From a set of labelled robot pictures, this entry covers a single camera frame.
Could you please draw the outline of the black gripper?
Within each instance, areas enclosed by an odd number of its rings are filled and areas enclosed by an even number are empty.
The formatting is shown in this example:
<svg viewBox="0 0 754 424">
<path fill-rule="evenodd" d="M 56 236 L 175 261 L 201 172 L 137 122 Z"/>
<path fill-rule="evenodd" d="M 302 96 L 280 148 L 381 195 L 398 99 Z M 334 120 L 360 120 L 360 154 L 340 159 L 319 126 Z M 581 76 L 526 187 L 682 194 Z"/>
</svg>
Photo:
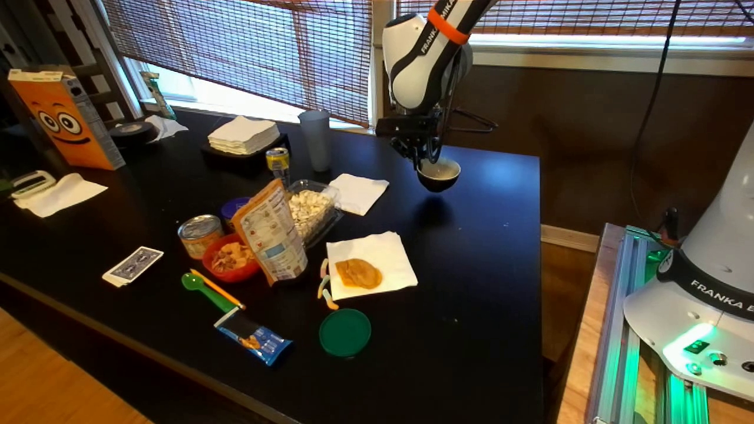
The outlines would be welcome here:
<svg viewBox="0 0 754 424">
<path fill-rule="evenodd" d="M 400 155 L 412 159 L 415 170 L 422 170 L 426 159 L 440 155 L 446 128 L 447 122 L 444 109 L 396 109 L 376 120 L 376 135 L 387 136 Z"/>
</svg>

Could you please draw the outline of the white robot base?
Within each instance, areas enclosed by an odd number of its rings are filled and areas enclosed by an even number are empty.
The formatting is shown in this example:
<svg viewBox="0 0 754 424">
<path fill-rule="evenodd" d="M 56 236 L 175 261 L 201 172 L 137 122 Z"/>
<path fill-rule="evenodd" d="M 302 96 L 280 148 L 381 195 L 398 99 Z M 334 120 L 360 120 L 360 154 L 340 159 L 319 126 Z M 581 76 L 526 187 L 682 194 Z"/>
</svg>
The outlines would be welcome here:
<svg viewBox="0 0 754 424">
<path fill-rule="evenodd" d="M 692 230 L 624 305 L 679 378 L 754 401 L 754 126 Z"/>
</svg>

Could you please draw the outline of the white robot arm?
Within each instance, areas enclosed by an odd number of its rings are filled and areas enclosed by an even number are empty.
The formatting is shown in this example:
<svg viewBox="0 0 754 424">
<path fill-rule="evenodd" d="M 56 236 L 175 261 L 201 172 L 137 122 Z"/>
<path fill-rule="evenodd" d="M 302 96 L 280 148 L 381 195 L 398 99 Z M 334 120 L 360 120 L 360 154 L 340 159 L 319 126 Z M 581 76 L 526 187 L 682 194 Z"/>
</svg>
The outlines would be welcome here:
<svg viewBox="0 0 754 424">
<path fill-rule="evenodd" d="M 381 31 L 389 111 L 376 135 L 415 168 L 436 162 L 453 113 L 453 95 L 469 73 L 469 38 L 497 0 L 436 0 L 426 15 L 403 15 Z"/>
</svg>

